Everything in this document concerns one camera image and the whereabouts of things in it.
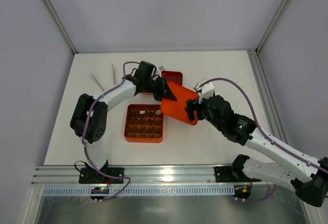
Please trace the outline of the orange box lid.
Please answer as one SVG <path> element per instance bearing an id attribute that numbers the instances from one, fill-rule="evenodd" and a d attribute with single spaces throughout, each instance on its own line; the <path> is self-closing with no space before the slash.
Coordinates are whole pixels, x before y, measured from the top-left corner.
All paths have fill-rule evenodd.
<path id="1" fill-rule="evenodd" d="M 187 107 L 187 101 L 189 99 L 194 100 L 199 97 L 199 95 L 181 85 L 178 85 L 174 82 L 168 81 L 168 85 L 170 90 L 173 92 L 177 101 L 173 101 L 167 98 L 163 98 L 161 101 L 161 112 L 162 114 L 186 123 L 191 126 L 195 126 L 197 124 L 196 112 L 194 112 L 195 120 L 189 121 L 188 114 L 185 111 Z"/>

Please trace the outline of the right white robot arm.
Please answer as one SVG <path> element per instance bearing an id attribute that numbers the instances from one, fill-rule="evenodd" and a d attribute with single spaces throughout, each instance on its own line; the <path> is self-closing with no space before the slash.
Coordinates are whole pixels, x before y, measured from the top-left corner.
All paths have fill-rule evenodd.
<path id="1" fill-rule="evenodd" d="M 313 207 L 321 207 L 327 199 L 327 157 L 317 159 L 292 148 L 265 132 L 254 120 L 235 113 L 219 95 L 189 99 L 185 110 L 190 121 L 206 120 L 227 140 L 273 160 L 272 164 L 265 164 L 238 155 L 231 165 L 236 174 L 280 185 Z"/>

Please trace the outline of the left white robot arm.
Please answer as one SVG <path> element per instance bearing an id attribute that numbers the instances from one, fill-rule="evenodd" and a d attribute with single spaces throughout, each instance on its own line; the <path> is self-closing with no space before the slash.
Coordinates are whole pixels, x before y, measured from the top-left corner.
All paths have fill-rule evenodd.
<path id="1" fill-rule="evenodd" d="M 144 92 L 151 93 L 156 101 L 164 98 L 177 101 L 158 68 L 146 61 L 124 63 L 123 77 L 119 84 L 99 95 L 82 94 L 79 97 L 70 127 L 81 138 L 86 169 L 92 174 L 111 180 L 129 179 L 108 173 L 108 160 L 103 152 L 101 138 L 107 127 L 107 114 L 123 101 Z"/>

